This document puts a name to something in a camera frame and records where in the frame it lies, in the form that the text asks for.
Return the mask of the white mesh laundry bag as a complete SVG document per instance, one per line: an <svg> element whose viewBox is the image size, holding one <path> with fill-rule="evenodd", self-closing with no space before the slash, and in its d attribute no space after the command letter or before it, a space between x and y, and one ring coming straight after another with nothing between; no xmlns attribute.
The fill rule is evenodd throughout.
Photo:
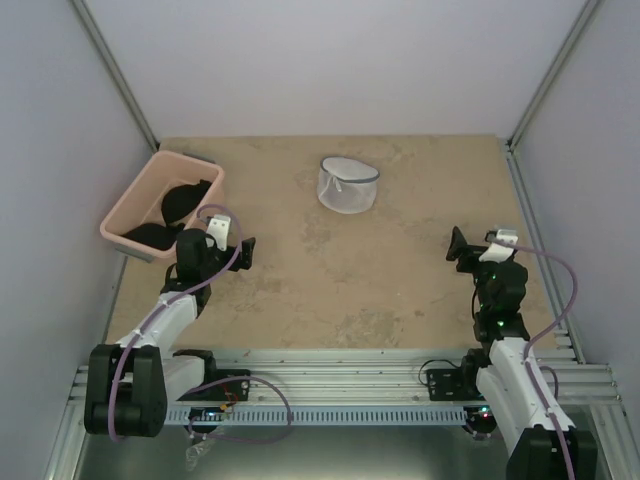
<svg viewBox="0 0 640 480"><path fill-rule="evenodd" d="M320 162L317 197L322 205L334 212L363 213L374 205L379 178L378 169L360 160L326 157Z"/></svg>

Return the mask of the pink plastic bin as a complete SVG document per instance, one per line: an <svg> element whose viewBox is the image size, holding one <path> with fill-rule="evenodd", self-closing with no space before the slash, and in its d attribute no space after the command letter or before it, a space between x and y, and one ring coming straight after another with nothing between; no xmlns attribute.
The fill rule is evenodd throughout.
<svg viewBox="0 0 640 480"><path fill-rule="evenodd" d="M196 203L224 202L225 172L215 163L183 154L161 150L155 153L132 184L113 206L100 225L100 233L119 250L146 261L169 259L175 255L175 246L159 248L125 235L145 224L170 225L162 215L162 204L171 189L184 185L198 185L208 181L210 186Z"/></svg>

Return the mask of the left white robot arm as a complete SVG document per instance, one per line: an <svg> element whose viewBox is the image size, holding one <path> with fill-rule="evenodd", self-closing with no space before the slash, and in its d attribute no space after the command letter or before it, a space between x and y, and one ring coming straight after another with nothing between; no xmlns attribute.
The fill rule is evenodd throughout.
<svg viewBox="0 0 640 480"><path fill-rule="evenodd" d="M176 257L152 311L113 344L99 344L88 364L84 427L93 435L154 437L164 425L170 403L207 399L219 380L237 376L219 370L212 352L174 349L181 333L204 311L211 283L227 271L248 270L256 240L221 249L199 229L177 236Z"/></svg>

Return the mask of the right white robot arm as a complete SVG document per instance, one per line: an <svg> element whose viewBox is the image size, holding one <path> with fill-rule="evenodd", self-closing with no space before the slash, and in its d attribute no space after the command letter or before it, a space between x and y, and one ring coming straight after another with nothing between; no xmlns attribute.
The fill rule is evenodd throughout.
<svg viewBox="0 0 640 480"><path fill-rule="evenodd" d="M480 346L463 358L460 390L488 404L508 450L507 478L593 479L597 442L575 426L549 388L534 354L538 339L520 312L528 271L516 260L518 235L498 229L485 239L486 246L472 245L453 227L446 253L474 283L472 318Z"/></svg>

